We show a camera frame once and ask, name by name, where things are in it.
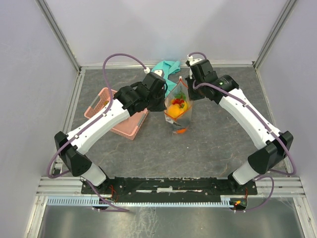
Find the red strawberry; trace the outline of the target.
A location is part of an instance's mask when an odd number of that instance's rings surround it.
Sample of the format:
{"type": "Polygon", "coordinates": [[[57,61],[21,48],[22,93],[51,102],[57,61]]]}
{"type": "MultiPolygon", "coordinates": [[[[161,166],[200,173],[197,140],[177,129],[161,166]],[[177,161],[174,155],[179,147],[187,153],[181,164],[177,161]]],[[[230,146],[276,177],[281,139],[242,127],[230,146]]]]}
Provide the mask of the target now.
{"type": "Polygon", "coordinates": [[[171,103],[173,105],[175,104],[179,104],[179,105],[182,105],[182,104],[185,104],[186,102],[186,95],[184,92],[179,92],[179,93],[176,93],[174,95],[174,98],[172,99],[171,103]]]}

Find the yellow orange peach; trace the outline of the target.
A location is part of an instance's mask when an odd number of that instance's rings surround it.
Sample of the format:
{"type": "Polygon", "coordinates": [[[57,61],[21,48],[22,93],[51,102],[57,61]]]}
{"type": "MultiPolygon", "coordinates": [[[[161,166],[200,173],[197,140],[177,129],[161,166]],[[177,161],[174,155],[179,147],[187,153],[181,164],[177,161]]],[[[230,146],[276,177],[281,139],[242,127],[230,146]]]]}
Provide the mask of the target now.
{"type": "Polygon", "coordinates": [[[179,104],[170,105],[167,109],[167,115],[174,119],[178,118],[183,113],[182,107],[179,104]]]}

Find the clear zip top bag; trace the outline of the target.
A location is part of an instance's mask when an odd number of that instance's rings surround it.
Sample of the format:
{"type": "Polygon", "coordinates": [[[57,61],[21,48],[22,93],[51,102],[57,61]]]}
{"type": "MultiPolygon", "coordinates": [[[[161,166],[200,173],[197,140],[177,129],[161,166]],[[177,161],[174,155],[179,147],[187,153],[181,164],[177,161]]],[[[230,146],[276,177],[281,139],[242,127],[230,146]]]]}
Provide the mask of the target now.
{"type": "Polygon", "coordinates": [[[176,86],[165,99],[165,121],[171,125],[175,134],[183,134],[187,131],[192,117],[193,101],[189,98],[188,86],[179,76],[176,86]]]}

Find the orange tangerine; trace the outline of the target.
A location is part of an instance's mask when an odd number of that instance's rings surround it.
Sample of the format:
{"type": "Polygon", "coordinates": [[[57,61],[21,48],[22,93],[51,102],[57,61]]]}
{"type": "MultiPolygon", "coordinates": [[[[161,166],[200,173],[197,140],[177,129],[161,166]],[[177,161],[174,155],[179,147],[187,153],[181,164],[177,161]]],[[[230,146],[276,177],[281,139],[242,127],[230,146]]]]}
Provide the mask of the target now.
{"type": "Polygon", "coordinates": [[[187,130],[188,130],[188,128],[177,129],[173,133],[174,134],[184,134],[187,130]]]}

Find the yellow lemon fruit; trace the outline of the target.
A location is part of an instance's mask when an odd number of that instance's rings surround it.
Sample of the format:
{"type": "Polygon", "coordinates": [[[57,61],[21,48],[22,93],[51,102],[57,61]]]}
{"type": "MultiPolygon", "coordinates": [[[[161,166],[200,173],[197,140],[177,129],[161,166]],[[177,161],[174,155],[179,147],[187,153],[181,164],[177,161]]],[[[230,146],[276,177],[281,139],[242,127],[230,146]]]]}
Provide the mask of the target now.
{"type": "Polygon", "coordinates": [[[188,104],[187,104],[187,102],[183,102],[183,103],[182,103],[182,110],[183,110],[183,112],[185,112],[185,111],[188,110],[188,104]]]}

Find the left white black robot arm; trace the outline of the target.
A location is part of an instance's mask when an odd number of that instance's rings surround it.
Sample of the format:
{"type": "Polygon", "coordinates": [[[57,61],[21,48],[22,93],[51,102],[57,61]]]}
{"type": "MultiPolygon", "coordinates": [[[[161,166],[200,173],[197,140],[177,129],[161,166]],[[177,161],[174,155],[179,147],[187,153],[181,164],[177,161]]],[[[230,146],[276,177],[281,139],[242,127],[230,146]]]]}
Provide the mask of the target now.
{"type": "Polygon", "coordinates": [[[164,111],[165,85],[161,76],[150,72],[143,81],[120,88],[102,110],[80,127],[67,134],[58,132],[54,137],[57,155],[71,174],[89,181],[98,193],[107,192],[107,175],[86,153],[114,126],[134,114],[144,109],[151,112],[164,111]]]}

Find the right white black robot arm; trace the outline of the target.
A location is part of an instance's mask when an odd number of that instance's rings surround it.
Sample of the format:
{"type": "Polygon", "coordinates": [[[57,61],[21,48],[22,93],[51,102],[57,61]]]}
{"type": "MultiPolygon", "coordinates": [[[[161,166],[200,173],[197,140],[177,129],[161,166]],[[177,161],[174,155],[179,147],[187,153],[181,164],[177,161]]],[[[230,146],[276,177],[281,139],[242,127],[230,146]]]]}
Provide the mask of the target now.
{"type": "Polygon", "coordinates": [[[229,175],[227,188],[238,194],[250,180],[264,175],[285,158],[290,157],[289,149],[293,135],[281,132],[263,117],[250,103],[237,82],[229,75],[218,77],[208,59],[187,57],[190,74],[186,78],[191,100],[208,98],[230,113],[253,141],[256,152],[229,175]]]}

